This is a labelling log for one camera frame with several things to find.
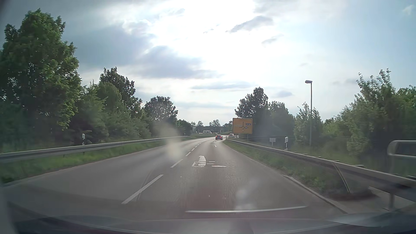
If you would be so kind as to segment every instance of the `car hood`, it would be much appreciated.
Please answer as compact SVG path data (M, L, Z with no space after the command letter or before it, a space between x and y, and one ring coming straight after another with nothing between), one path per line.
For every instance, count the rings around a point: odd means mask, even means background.
M415 230L415 216L385 213L350 214L316 219L170 219L133 221L113 217L62 216L16 223L19 232L50 233L172 233L172 234L270 234L270 233L396 233Z

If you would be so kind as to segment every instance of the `sign post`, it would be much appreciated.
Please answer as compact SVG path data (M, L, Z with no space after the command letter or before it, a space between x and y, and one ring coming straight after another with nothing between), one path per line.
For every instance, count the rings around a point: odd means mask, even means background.
M273 142L276 142L276 138L269 138L269 141L272 143L272 147L273 147Z
M253 119L233 118L233 133L252 134Z
M289 142L289 138L285 137L285 150L287 151L287 143Z

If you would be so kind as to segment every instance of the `windshield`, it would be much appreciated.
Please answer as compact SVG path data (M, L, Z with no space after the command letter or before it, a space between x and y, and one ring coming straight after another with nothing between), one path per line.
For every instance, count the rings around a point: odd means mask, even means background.
M5 1L7 217L302 226L413 205L414 5Z

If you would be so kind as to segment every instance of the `sky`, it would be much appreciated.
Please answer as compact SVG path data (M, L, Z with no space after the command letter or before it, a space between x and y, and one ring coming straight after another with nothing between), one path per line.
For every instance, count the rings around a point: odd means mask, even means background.
M41 8L66 22L84 85L116 67L136 96L169 96L187 121L226 123L262 87L289 112L310 103L337 115L365 79L389 68L416 85L416 0L14 0L0 27Z

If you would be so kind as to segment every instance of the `guardrail post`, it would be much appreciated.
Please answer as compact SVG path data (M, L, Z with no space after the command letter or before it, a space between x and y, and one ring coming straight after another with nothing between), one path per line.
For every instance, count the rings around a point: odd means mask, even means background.
M389 211L392 211L394 209L394 193L389 194Z
M332 163L335 167L335 170L338 172L339 177L341 177L342 182L344 183L345 189L347 190L347 193L351 193L351 191L349 190L347 181L345 180L344 176L342 175L342 172L340 171L340 169L337 167L337 165L335 163Z

